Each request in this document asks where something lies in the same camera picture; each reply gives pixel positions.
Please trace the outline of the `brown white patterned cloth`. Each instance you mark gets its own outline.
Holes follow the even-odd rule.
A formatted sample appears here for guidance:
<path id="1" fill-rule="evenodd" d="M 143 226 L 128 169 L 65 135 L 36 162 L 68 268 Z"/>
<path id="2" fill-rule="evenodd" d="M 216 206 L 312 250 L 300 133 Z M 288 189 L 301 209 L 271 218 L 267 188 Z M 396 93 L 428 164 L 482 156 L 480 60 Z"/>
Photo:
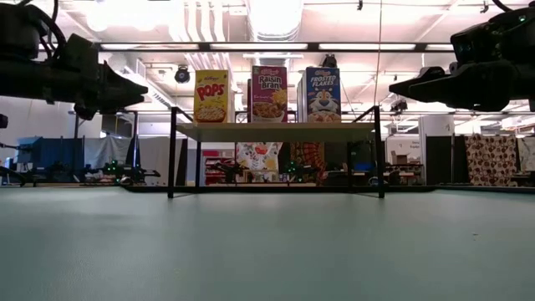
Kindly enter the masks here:
<path id="1" fill-rule="evenodd" d="M 535 136 L 517 140 L 520 169 L 525 172 L 535 172 Z"/>
<path id="2" fill-rule="evenodd" d="M 466 135 L 467 170 L 473 186 L 517 186 L 517 139 L 514 135 Z"/>

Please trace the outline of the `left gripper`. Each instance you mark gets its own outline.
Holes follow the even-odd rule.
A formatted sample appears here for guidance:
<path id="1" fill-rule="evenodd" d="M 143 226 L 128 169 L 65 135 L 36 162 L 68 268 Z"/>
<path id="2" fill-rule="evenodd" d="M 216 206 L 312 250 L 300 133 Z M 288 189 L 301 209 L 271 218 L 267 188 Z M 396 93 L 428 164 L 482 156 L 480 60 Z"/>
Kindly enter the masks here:
<path id="1" fill-rule="evenodd" d="M 117 113 L 145 101 L 144 85 L 117 74 L 107 62 L 101 65 L 98 51 L 89 40 L 73 34 L 59 56 L 32 61 L 0 56 L 0 95 L 41 99 L 49 104 L 73 103 L 81 118 L 91 120 L 96 112 Z M 103 102 L 103 88 L 119 97 Z"/>

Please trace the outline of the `grey tarp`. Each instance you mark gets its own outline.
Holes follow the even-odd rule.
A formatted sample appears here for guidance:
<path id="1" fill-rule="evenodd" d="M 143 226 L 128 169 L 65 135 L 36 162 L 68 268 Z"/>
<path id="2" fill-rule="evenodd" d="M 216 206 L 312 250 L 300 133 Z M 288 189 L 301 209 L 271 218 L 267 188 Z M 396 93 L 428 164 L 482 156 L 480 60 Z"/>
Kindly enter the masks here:
<path id="1" fill-rule="evenodd" d="M 106 136 L 84 140 L 84 164 L 92 168 L 104 167 L 106 163 L 125 163 L 130 139 Z"/>

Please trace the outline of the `black metal table frame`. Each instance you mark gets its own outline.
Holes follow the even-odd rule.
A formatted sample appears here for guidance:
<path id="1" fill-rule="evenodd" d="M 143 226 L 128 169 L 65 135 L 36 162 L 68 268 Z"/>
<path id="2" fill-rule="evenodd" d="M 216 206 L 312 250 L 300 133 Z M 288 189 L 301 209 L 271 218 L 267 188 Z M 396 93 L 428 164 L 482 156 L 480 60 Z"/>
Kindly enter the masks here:
<path id="1" fill-rule="evenodd" d="M 175 186 L 169 189 L 167 186 L 124 186 L 124 189 L 134 193 L 376 193 L 379 191 L 375 186 L 270 186 L 268 184 L 253 185 L 230 185 L 230 186 Z M 513 186 L 384 186 L 383 192 L 431 192 L 435 190 L 452 191 L 484 191 L 499 193 L 518 193 L 535 195 L 535 187 Z"/>

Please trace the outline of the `orange patterned cloth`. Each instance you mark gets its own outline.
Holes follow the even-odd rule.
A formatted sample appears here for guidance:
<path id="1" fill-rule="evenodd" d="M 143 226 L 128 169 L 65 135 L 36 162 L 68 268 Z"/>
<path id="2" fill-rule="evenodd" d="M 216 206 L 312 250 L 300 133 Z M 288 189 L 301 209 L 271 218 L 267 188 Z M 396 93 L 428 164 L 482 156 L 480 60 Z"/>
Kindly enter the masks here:
<path id="1" fill-rule="evenodd" d="M 320 186 L 326 162 L 323 142 L 293 142 L 290 144 L 290 160 L 294 163 L 298 181 Z"/>

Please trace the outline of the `blue Frosted Flakes cereal box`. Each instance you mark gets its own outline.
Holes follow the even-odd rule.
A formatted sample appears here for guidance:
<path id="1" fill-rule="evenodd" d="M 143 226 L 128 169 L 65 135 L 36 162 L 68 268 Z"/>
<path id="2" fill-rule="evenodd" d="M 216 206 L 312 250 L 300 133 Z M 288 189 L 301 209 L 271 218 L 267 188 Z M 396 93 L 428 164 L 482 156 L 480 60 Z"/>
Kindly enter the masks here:
<path id="1" fill-rule="evenodd" d="M 340 123 L 339 69 L 307 67 L 298 82 L 296 102 L 298 122 Z"/>

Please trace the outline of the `green table mat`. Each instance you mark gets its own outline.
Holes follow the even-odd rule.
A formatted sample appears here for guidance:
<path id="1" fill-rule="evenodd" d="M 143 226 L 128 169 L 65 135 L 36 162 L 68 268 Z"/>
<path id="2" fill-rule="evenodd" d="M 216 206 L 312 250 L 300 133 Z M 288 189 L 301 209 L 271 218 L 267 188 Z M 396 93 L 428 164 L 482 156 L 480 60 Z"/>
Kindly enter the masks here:
<path id="1" fill-rule="evenodd" d="M 535 301 L 535 196 L 0 189 L 0 301 Z"/>

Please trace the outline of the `magenta Raisin Bran cereal box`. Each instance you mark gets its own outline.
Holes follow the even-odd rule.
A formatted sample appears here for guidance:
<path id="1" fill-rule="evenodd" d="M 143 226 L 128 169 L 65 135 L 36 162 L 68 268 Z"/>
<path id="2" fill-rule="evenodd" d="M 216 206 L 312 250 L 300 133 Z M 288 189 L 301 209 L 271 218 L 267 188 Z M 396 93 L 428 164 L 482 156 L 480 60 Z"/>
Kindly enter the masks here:
<path id="1" fill-rule="evenodd" d="M 252 67 L 248 109 L 253 123 L 288 120 L 288 75 L 285 67 Z"/>

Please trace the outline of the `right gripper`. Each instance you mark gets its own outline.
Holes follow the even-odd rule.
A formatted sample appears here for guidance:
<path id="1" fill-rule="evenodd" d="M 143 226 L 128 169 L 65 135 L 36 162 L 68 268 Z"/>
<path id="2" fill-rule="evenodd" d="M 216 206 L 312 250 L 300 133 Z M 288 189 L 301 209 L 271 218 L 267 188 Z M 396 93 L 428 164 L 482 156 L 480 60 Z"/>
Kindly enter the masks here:
<path id="1" fill-rule="evenodd" d="M 511 100 L 527 99 L 535 111 L 535 6 L 510 9 L 454 33 L 451 74 L 424 67 L 389 92 L 451 108 L 499 111 Z"/>

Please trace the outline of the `white hanging sheet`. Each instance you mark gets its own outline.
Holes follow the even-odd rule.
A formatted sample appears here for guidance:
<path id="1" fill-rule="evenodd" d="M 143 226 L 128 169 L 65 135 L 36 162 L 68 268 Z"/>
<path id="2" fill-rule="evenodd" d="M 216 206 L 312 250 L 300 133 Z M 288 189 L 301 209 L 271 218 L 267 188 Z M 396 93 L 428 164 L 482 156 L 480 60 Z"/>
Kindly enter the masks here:
<path id="1" fill-rule="evenodd" d="M 183 186 L 186 181 L 186 168 L 181 165 L 183 140 L 176 140 L 175 150 L 175 185 Z M 169 176 L 170 138 L 157 136 L 139 139 L 140 167 L 147 171 L 156 171 L 159 176 L 146 176 L 147 186 L 167 186 Z"/>

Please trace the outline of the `yellow Corn Pops cereal box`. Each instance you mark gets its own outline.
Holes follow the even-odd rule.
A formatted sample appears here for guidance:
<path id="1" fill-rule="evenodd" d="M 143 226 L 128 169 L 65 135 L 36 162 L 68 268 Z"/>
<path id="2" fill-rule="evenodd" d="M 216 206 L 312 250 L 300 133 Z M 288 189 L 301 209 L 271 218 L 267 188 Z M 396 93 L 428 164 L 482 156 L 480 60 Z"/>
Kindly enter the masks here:
<path id="1" fill-rule="evenodd" d="M 194 121 L 196 123 L 227 123 L 229 91 L 227 70 L 197 70 L 194 88 Z"/>

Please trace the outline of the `red storage shelving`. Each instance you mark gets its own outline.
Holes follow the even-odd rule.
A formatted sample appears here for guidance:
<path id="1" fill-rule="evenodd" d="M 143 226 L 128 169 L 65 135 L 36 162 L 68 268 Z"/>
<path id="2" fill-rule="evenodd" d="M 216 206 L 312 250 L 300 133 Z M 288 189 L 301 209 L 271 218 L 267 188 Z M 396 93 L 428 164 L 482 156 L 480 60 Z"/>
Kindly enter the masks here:
<path id="1" fill-rule="evenodd" d="M 216 184 L 226 184 L 224 174 L 211 168 L 217 162 L 229 166 L 235 163 L 232 150 L 204 150 L 201 153 L 201 166 L 204 168 L 204 184 L 212 186 Z"/>

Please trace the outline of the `blue partition wall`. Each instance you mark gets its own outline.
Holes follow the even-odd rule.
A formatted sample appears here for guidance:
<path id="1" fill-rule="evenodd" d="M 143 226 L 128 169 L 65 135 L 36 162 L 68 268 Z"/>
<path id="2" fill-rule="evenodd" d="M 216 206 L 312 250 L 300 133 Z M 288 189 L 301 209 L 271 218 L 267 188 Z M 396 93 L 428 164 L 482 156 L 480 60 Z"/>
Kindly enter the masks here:
<path id="1" fill-rule="evenodd" d="M 17 163 L 32 163 L 33 167 L 49 167 L 55 162 L 74 169 L 84 166 L 84 146 L 81 139 L 29 137 L 18 140 Z"/>

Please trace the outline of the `wooden shelf black metal frame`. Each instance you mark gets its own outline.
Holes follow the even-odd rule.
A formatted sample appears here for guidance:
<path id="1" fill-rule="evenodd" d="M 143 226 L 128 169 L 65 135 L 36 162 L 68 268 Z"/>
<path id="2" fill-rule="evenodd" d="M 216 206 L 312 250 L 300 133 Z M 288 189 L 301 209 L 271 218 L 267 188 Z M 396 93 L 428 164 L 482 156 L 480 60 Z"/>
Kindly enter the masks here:
<path id="1" fill-rule="evenodd" d="M 345 142 L 347 163 L 347 184 L 354 184 L 351 163 L 351 146 L 374 136 L 375 173 L 378 179 L 378 198 L 383 199 L 385 160 L 381 148 L 380 108 L 374 105 L 350 123 L 178 123 L 176 117 L 184 111 L 171 109 L 169 171 L 174 171 L 176 135 L 183 134 L 196 142 L 196 179 L 194 187 L 200 187 L 201 145 L 204 142 Z M 175 187 L 175 177 L 168 176 L 167 187 Z"/>

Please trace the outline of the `white floral cloth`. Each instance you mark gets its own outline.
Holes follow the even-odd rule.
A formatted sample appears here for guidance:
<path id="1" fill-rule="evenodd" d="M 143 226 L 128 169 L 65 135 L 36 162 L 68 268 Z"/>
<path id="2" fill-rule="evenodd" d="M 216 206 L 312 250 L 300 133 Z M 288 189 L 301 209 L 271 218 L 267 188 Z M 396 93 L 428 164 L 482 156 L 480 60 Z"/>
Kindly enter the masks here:
<path id="1" fill-rule="evenodd" d="M 277 171 L 282 142 L 238 142 L 237 163 L 252 171 Z"/>

